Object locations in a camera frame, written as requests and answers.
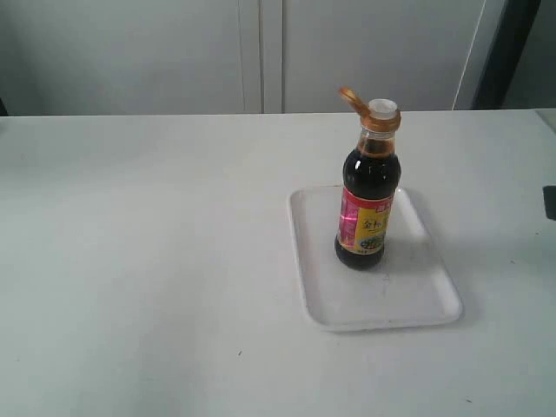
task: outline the dark liquid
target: dark liquid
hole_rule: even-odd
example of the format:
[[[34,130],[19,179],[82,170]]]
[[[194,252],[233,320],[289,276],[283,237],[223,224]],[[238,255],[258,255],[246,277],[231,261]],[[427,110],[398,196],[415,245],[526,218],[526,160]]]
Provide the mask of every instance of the dark liquid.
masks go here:
[[[373,157],[354,149],[344,162],[344,186],[353,195],[365,200],[381,200],[391,196],[398,186],[400,175],[400,162],[395,153]],[[337,238],[334,239],[334,247],[338,258],[355,269],[376,265],[384,254],[384,247],[371,255],[354,254],[344,249]]]

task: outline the white tray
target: white tray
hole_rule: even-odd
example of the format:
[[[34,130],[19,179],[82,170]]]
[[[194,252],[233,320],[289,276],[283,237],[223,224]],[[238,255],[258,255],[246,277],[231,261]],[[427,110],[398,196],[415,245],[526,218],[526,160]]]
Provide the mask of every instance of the white tray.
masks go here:
[[[395,194],[381,263],[356,271],[338,260],[341,190],[301,189],[289,197],[308,316],[336,332],[428,326],[460,317],[461,299],[404,189]]]

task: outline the soy sauce bottle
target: soy sauce bottle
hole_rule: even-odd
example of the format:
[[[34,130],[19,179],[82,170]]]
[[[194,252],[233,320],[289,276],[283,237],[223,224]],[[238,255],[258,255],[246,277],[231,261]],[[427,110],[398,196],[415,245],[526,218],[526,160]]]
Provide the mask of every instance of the soy sauce bottle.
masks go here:
[[[340,227],[334,240],[338,258],[350,268],[376,265],[384,254],[384,239],[401,168],[394,153],[400,111],[391,100],[366,105],[351,89],[341,96],[361,117],[361,136],[343,168]]]

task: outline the white table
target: white table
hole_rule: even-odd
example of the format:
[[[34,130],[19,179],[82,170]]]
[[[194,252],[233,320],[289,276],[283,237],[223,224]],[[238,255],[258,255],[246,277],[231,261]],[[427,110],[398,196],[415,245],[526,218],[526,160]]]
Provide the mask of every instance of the white table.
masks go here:
[[[465,315],[330,334],[286,199],[353,114],[0,120],[0,415],[554,416],[556,136],[532,110],[403,115],[408,188]]]

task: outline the bottle base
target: bottle base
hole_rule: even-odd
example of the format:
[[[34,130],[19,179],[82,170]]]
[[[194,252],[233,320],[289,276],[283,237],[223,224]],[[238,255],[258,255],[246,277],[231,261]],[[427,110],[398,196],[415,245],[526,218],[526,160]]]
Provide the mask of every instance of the bottle base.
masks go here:
[[[364,270],[369,269],[379,263],[384,255],[384,246],[381,250],[371,255],[357,255],[344,249],[338,242],[338,238],[334,238],[334,249],[338,259],[352,269]]]

